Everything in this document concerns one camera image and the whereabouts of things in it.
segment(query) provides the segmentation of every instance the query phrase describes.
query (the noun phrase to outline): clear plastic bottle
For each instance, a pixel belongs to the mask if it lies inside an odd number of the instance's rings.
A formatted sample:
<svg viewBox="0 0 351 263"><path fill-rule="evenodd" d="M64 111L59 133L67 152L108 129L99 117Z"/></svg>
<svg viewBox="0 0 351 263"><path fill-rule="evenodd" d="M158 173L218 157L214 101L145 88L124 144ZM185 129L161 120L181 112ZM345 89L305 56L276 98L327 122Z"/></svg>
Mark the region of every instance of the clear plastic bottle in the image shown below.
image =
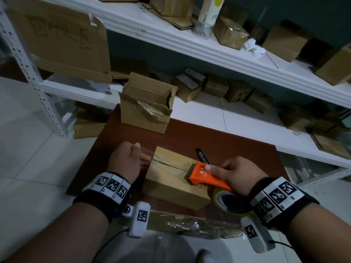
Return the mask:
<svg viewBox="0 0 351 263"><path fill-rule="evenodd" d="M224 0L204 0L199 15L199 20L192 29L192 33L201 38L209 39L212 35L212 29L216 23L220 9Z"/></svg>

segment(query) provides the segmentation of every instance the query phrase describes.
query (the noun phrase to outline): shoe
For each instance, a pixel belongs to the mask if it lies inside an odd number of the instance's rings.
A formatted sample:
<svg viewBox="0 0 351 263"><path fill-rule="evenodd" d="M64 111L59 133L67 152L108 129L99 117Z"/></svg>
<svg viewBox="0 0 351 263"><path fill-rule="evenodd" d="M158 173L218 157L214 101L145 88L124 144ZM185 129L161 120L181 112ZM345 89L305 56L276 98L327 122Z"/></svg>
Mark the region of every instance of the shoe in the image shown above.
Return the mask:
<svg viewBox="0 0 351 263"><path fill-rule="evenodd" d="M195 263L214 263L212 253L206 249L200 249L196 255Z"/></svg>

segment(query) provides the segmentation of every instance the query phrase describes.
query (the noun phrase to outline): tape roll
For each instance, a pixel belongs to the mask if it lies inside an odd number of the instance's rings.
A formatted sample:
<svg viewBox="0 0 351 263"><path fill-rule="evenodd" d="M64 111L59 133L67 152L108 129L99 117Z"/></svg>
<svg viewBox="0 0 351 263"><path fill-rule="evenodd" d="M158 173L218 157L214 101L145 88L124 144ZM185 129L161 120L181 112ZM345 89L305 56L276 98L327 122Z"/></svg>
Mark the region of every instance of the tape roll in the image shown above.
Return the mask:
<svg viewBox="0 0 351 263"><path fill-rule="evenodd" d="M243 197L230 193L220 187L215 187L212 201L221 210L238 216L254 214L251 204Z"/></svg>

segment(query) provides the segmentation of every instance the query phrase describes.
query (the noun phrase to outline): wooden table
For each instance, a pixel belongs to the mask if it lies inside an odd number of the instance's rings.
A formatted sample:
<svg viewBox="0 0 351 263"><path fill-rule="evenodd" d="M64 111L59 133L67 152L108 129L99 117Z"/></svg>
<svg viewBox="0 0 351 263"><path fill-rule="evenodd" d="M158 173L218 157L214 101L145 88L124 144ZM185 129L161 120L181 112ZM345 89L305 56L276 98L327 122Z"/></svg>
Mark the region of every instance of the wooden table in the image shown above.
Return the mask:
<svg viewBox="0 0 351 263"><path fill-rule="evenodd" d="M269 176L283 176L288 179L275 146L176 119L170 120L165 134L159 134L122 124L120 106L117 105L66 193L74 196L80 194L94 177L105 172L111 153L123 141L139 142L142 147L152 151L160 146L196 160L199 159L195 149L201 148L209 162L214 165L222 163L227 158L242 156L256 163ZM194 211L141 194L145 175L145 173L140 174L138 180L133 184L130 204L145 201L150 203L152 209L158 211L240 223L237 216L220 211L213 203Z"/></svg>

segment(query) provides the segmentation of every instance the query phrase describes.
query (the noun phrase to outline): black cable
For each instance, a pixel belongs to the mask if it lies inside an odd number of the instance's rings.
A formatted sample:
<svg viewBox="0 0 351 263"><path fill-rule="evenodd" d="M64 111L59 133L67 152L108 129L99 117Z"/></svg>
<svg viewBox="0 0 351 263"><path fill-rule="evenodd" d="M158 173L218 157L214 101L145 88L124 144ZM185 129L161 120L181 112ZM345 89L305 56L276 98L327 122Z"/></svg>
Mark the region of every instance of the black cable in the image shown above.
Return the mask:
<svg viewBox="0 0 351 263"><path fill-rule="evenodd" d="M282 245L285 245L285 246L287 246L287 247L290 247L292 250L294 250L294 249L292 248L292 246L290 246L290 245L288 245L288 244L284 244L284 243L282 243L282 242L278 242L278 241L274 241L274 240L268 240L268 242L269 242L270 244L272 244L272 243L282 244Z"/></svg>
<svg viewBox="0 0 351 263"><path fill-rule="evenodd" d="M95 254L95 257L93 258L93 261L98 257L98 255L100 254L100 252L116 237L118 236L119 234L123 233L123 232L129 232L129 229L124 229L124 230L121 230L120 232L118 232L117 234L115 234L110 240L107 241L106 244L103 245L103 247L101 247L99 249L99 251Z"/></svg>

